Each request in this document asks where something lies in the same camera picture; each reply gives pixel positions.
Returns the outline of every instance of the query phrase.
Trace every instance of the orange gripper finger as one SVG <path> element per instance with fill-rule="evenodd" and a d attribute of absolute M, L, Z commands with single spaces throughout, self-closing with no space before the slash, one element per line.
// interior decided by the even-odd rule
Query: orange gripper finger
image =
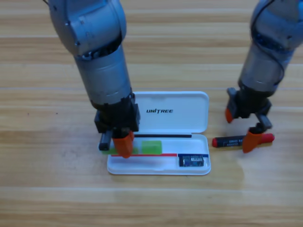
<path fill-rule="evenodd" d="M 232 114 L 228 108 L 225 109 L 225 118 L 228 123 L 231 123 L 233 121 Z"/>
<path fill-rule="evenodd" d="M 132 141 L 134 140 L 134 132 L 133 131 L 129 131 L 129 135 L 131 136 Z"/>
<path fill-rule="evenodd" d="M 133 132 L 129 133 L 126 137 L 124 137 L 122 139 L 113 138 L 113 142 L 114 142 L 118 155 L 120 155 L 124 158 L 129 158 L 132 155 L 133 139 L 134 139 Z"/>
<path fill-rule="evenodd" d="M 262 140 L 262 134 L 253 134 L 250 131 L 243 139 L 243 153 L 251 152 Z"/>

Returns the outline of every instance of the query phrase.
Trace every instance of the light wood tabletop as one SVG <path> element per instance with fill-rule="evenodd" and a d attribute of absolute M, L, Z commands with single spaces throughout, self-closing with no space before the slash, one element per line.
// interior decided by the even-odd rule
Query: light wood tabletop
<path fill-rule="evenodd" d="M 210 97 L 206 176 L 107 172 L 100 135 L 72 56 L 41 0 L 0 0 L 1 227 L 303 226 L 303 48 L 269 118 L 276 140 L 244 155 L 215 149 L 256 117 L 228 124 L 227 87 L 250 45 L 257 0 L 122 0 L 134 90 L 197 90 Z"/>

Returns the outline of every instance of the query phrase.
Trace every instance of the black stripe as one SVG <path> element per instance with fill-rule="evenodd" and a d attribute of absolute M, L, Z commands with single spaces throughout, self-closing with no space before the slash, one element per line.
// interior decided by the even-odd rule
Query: black stripe
<path fill-rule="evenodd" d="M 169 135 L 169 134 L 138 134 L 138 135 L 135 135 L 135 137 L 137 138 L 147 138 L 147 137 L 150 137 L 150 138 L 191 138 L 192 135 Z"/>

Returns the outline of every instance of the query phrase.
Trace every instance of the case lid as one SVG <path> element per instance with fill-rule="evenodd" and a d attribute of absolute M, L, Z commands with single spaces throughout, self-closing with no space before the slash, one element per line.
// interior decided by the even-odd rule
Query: case lid
<path fill-rule="evenodd" d="M 136 134 L 191 134 L 207 128 L 209 97 L 205 92 L 134 93 L 141 115 Z"/>

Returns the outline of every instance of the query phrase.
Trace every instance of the red stripe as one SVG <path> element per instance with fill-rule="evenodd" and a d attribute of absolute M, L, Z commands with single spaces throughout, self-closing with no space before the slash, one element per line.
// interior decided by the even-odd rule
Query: red stripe
<path fill-rule="evenodd" d="M 177 154 L 160 154 L 160 155 L 131 155 L 131 157 L 177 157 Z M 121 157 L 120 155 L 112 155 L 112 157 Z"/>

